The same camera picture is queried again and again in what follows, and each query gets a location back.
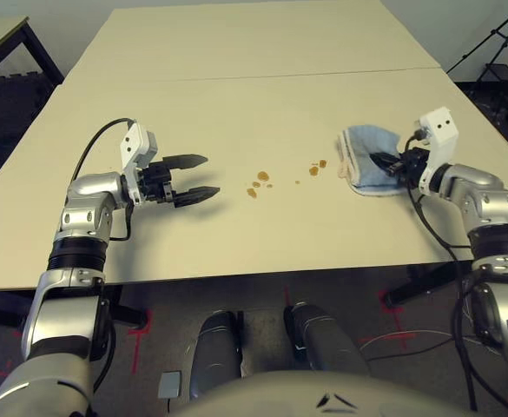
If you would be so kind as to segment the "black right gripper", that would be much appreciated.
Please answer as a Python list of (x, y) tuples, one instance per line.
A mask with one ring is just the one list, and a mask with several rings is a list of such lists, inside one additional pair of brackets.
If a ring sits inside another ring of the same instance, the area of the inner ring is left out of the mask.
[(418, 187), (423, 175), (430, 152), (427, 149), (412, 148), (397, 156), (386, 152), (376, 152), (370, 155), (371, 160), (379, 168), (386, 168), (388, 176), (394, 176), (403, 187)]

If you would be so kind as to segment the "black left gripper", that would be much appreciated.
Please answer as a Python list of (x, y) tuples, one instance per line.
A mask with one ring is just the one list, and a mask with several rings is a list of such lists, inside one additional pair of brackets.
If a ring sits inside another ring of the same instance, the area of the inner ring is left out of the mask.
[(220, 192), (220, 188), (201, 186), (182, 193), (172, 189), (172, 169), (192, 169), (205, 162), (205, 156), (186, 154), (166, 156), (160, 162), (152, 162), (139, 173), (139, 190), (148, 202), (173, 202), (175, 207), (186, 207), (203, 202)]

